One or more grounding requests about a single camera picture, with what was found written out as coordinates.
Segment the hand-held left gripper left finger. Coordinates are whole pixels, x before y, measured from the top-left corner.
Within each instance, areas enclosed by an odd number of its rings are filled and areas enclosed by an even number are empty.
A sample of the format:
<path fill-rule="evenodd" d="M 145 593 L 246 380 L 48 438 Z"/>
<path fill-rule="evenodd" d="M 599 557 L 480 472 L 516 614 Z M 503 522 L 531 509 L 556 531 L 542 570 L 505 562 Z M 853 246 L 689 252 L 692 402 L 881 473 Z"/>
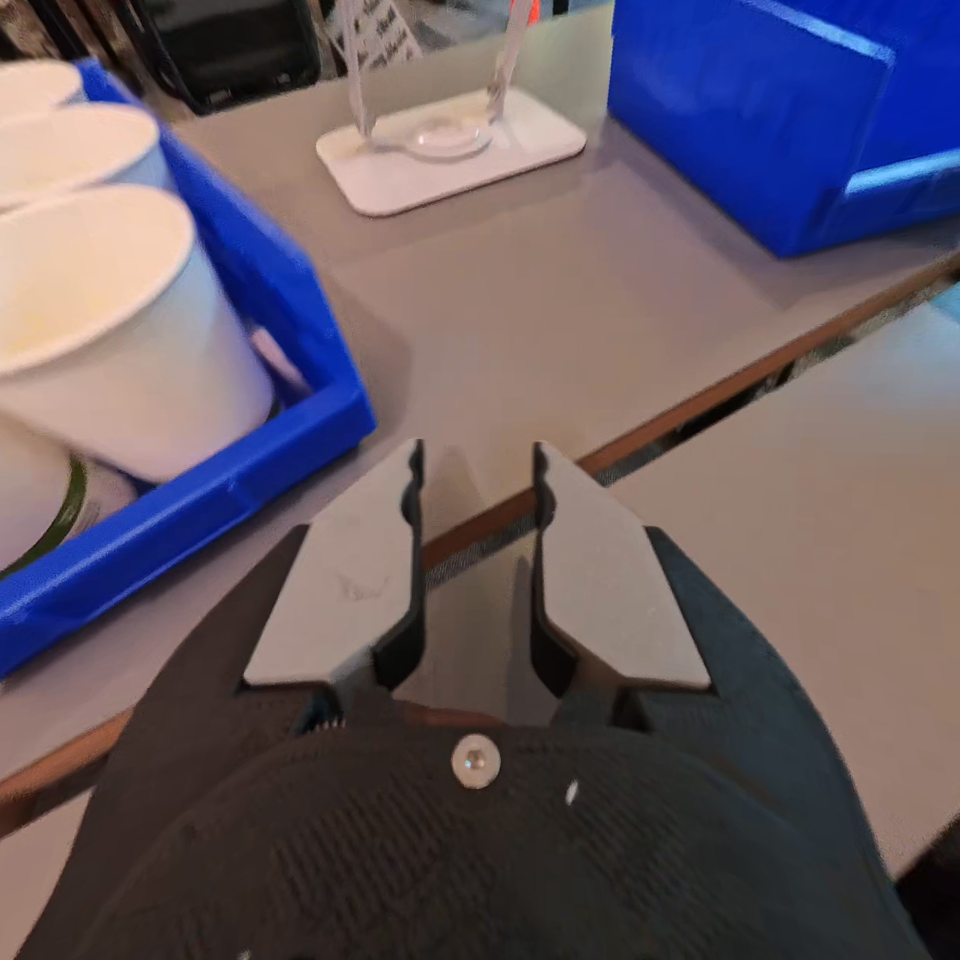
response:
<path fill-rule="evenodd" d="M 344 689 L 412 608 L 424 443 L 410 438 L 308 523 L 246 664 L 253 688 Z"/>

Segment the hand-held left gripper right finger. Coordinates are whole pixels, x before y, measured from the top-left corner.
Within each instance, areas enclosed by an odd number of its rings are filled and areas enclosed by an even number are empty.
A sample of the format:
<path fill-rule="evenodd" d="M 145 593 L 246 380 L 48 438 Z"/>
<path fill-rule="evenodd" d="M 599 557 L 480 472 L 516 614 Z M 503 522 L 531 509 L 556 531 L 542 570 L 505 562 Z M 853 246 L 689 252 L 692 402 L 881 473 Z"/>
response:
<path fill-rule="evenodd" d="M 642 520 L 554 446 L 533 449 L 531 663 L 575 689 L 705 692 L 712 680 Z"/>

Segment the blue plastic bin holding cups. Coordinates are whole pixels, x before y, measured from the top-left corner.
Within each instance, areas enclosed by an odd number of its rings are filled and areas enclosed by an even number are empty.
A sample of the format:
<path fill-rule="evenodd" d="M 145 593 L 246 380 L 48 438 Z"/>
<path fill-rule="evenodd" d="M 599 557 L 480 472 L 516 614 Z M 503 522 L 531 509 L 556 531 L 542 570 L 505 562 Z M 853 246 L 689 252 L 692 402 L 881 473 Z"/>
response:
<path fill-rule="evenodd" d="M 377 426 L 306 252 L 169 126 L 160 146 L 231 304 L 310 393 L 245 438 L 2 579 L 3 680 L 255 516 Z"/>

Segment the cluster of white paper cups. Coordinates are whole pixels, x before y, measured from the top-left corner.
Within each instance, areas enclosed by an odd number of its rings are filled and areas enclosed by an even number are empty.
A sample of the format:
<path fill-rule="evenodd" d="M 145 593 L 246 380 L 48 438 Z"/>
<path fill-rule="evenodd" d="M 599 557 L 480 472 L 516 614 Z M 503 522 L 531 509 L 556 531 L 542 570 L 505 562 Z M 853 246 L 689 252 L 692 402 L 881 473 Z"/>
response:
<path fill-rule="evenodd" d="M 175 184 L 158 121 L 41 108 L 2 70 L 2 576 L 268 423 L 279 402 Z"/>

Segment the white desk lamp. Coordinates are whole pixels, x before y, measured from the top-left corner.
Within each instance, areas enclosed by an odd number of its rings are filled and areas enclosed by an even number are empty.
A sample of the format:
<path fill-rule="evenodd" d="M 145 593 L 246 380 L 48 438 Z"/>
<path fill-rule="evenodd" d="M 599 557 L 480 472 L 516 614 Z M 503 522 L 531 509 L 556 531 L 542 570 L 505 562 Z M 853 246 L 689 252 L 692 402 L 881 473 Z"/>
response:
<path fill-rule="evenodd" d="M 587 135 L 513 85 L 536 2 L 511 2 L 504 46 L 481 90 L 376 119 L 360 52 L 385 27 L 365 2 L 338 2 L 352 123 L 321 135 L 319 162 L 351 208 L 384 218 L 490 186 L 582 153 Z"/>

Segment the empty blue plastic bin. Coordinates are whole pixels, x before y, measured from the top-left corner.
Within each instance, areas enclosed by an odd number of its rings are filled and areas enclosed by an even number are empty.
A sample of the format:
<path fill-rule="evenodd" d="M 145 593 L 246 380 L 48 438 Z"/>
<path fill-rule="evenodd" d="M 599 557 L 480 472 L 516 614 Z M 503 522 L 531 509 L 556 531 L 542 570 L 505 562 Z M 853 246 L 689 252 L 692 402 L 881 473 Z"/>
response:
<path fill-rule="evenodd" d="M 959 3 L 615 2 L 608 112 L 793 258 L 958 215 Z"/>

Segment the black chair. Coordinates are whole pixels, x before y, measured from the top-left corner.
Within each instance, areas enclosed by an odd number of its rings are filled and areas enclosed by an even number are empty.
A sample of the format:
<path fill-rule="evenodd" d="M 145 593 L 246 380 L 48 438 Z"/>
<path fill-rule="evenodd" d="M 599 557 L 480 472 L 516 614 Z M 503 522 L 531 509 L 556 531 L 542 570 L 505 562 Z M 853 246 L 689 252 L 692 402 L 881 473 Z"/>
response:
<path fill-rule="evenodd" d="M 314 85 L 322 59 L 299 1 L 125 2 L 130 38 L 151 76 L 208 115 Z"/>

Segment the printed paper sign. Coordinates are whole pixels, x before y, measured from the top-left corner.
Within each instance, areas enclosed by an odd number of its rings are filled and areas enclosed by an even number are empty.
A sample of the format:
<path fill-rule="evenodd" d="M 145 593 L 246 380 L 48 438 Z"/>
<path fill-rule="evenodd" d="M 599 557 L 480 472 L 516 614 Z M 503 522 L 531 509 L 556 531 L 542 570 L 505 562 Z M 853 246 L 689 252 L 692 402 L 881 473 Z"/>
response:
<path fill-rule="evenodd" d="M 424 55 L 398 2 L 321 2 L 320 7 L 328 43 L 344 66 L 349 66 L 345 40 L 348 18 L 356 62 L 362 71 L 408 63 Z"/>

